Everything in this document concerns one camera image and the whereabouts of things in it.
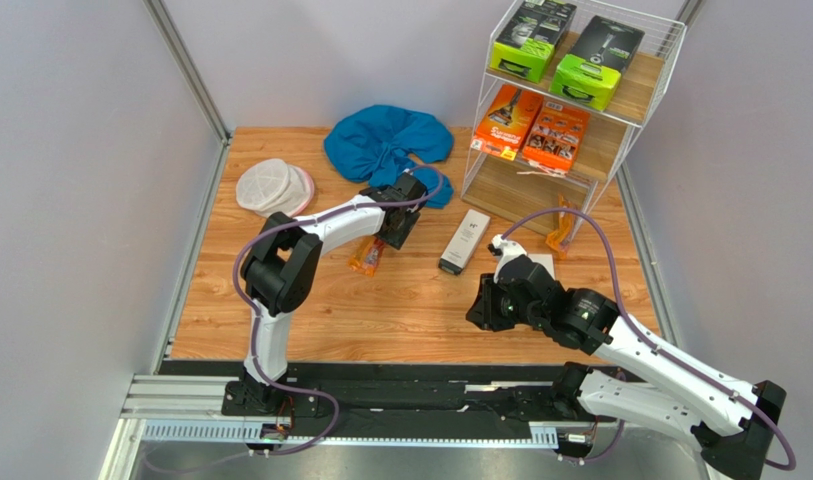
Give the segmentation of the orange razor box back side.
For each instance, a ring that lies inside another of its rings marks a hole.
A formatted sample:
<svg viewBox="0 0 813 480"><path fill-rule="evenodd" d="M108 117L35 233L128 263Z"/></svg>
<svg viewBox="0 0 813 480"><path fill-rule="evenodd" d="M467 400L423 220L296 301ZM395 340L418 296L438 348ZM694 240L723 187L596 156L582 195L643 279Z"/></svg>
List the orange razor box back side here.
<svg viewBox="0 0 813 480"><path fill-rule="evenodd" d="M528 165L554 177L565 177L576 162L591 115L582 109L546 100L520 151Z"/></svg>

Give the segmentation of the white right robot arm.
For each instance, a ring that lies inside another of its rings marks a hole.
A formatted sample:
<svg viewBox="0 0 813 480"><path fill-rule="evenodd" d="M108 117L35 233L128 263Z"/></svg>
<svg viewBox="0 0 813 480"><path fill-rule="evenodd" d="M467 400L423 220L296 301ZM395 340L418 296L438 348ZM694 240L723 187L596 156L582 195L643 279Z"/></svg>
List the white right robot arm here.
<svg viewBox="0 0 813 480"><path fill-rule="evenodd" d="M488 331L518 324L557 344L612 362L640 378L614 382L569 362L552 399L565 414L622 419L681 440L732 479L758 479L786 399L772 381L755 384L720 372L622 315L617 303L586 288L566 289L526 255L481 275L466 318Z"/></svg>

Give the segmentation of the black green Gillette Labs box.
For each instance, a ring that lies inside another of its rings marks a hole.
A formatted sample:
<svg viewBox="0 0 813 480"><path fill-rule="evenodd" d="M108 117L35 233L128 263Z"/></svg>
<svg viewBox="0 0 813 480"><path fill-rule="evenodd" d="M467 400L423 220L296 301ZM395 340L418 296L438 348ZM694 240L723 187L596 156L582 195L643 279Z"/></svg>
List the black green Gillette Labs box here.
<svg viewBox="0 0 813 480"><path fill-rule="evenodd" d="M644 36L641 29L593 16L558 63L550 93L604 111Z"/></svg>

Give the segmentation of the orange Gillette Fusion5 box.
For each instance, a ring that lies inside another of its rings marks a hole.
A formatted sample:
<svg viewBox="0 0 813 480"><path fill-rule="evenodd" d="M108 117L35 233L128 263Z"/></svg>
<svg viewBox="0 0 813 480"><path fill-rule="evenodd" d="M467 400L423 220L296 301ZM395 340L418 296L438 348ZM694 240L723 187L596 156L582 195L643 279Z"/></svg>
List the orange Gillette Fusion5 box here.
<svg viewBox="0 0 813 480"><path fill-rule="evenodd" d="M470 148L515 160L544 102L540 93L504 83L479 118Z"/></svg>

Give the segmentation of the orange razor bag vertical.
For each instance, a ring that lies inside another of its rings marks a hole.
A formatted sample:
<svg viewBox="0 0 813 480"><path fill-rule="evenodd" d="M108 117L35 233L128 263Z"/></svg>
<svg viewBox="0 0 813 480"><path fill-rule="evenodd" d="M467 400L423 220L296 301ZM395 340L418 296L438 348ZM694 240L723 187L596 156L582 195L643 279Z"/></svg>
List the orange razor bag vertical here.
<svg viewBox="0 0 813 480"><path fill-rule="evenodd" d="M545 244L561 260L568 255L571 243L570 235L574 227L574 216L565 212L557 212L556 228L545 239Z"/></svg>

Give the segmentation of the orange razor bag horizontal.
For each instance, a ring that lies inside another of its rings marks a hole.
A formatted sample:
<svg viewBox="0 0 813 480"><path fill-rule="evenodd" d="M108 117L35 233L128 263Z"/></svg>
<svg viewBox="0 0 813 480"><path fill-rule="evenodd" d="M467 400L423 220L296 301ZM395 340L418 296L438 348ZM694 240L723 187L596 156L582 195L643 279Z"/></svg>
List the orange razor bag horizontal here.
<svg viewBox="0 0 813 480"><path fill-rule="evenodd" d="M365 238L348 260L349 268L356 273L373 277L385 247L386 244L375 236Z"/></svg>

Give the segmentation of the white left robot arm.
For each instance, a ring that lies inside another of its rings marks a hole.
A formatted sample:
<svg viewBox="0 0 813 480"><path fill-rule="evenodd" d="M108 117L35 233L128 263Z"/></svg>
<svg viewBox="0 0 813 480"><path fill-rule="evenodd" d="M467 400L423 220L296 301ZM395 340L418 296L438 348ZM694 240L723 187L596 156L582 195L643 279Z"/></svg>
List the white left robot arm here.
<svg viewBox="0 0 813 480"><path fill-rule="evenodd" d="M287 371L292 316L311 292L322 255L367 236L401 248L422 208L439 191L406 170L393 184L367 187L320 213L269 216L233 267L234 285L251 313L250 346L239 381L242 394L268 404L282 393L276 381Z"/></svg>

